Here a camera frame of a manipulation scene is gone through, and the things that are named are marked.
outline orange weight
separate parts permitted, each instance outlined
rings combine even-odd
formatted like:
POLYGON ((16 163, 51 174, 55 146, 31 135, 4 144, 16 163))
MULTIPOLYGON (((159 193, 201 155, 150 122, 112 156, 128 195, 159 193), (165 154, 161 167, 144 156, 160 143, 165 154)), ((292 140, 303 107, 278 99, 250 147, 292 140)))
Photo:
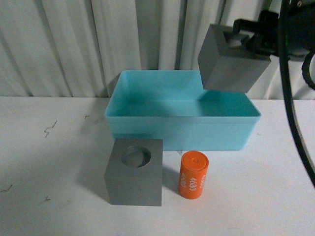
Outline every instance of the orange weight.
POLYGON ((188 151, 182 156, 179 192, 187 199, 200 197, 206 180, 209 160, 201 152, 188 151))

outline light blue plastic bin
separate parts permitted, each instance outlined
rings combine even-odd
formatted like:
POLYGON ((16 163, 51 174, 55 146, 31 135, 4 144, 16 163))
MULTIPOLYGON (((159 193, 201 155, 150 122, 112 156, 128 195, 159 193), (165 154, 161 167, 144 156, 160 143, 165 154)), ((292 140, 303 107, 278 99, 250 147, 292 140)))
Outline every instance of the light blue plastic bin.
POLYGON ((204 90, 199 71, 123 71, 105 112, 114 138, 164 150, 240 150, 260 116, 243 93, 204 90))

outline gray cube held by gripper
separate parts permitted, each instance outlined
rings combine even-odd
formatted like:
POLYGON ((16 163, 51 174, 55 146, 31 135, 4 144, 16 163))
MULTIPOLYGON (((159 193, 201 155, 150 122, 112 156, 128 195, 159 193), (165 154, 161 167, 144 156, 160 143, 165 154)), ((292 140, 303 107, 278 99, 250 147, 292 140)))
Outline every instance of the gray cube held by gripper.
POLYGON ((116 139, 105 171, 112 205, 162 205, 163 140, 116 139))
POLYGON ((241 46, 248 36, 234 34, 232 27, 210 25, 198 64, 204 89, 248 92, 271 60, 241 46))

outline black cable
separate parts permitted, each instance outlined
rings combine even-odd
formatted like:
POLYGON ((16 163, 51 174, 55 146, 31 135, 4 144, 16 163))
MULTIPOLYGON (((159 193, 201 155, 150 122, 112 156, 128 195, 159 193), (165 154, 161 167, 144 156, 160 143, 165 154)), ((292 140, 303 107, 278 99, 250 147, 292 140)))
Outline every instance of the black cable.
POLYGON ((314 172, 315 167, 310 158, 310 155, 308 154, 303 137, 298 127, 293 98, 292 98, 292 90, 291 90, 289 66, 288 66, 288 54, 287 54, 288 9, 289 9, 289 0, 282 0, 279 24, 278 24, 278 50, 279 50, 279 62, 280 62, 280 72, 281 72, 284 104, 285 104, 287 119, 289 122, 289 126, 291 129, 291 133, 292 133, 296 148, 300 154, 303 165, 315 188, 315 172, 314 172))
POLYGON ((308 86, 315 90, 315 84, 312 81, 311 78, 311 74, 310 74, 310 64, 311 64, 311 60, 313 58, 315 53, 308 53, 304 59, 303 65, 302 65, 302 75, 303 75, 303 79, 305 80, 305 83, 308 84, 308 86))

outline metal block with hole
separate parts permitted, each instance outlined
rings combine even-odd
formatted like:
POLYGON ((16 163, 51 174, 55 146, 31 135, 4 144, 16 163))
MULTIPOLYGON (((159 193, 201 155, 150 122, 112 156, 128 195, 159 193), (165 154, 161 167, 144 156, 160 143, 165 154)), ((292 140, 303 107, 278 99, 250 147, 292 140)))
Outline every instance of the metal block with hole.
POLYGON ((163 140, 116 139, 105 171, 113 205, 162 205, 163 140))

